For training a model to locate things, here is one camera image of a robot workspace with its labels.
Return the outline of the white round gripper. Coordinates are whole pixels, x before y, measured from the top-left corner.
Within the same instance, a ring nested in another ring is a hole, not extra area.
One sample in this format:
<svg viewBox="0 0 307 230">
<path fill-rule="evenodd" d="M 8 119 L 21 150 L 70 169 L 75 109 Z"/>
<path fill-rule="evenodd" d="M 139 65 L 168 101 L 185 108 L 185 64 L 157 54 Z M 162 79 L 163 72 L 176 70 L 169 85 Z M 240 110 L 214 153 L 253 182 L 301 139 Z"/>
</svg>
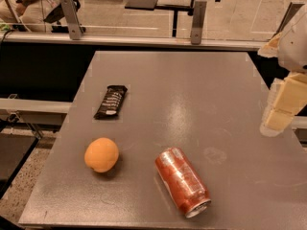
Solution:
<svg viewBox="0 0 307 230">
<path fill-rule="evenodd" d="M 274 79 L 264 109 L 260 132 L 275 137 L 282 133 L 307 105 L 307 5 L 303 5 L 281 33 L 273 36 L 257 52 L 260 57 L 278 58 L 291 71 L 284 79 Z"/>
</svg>

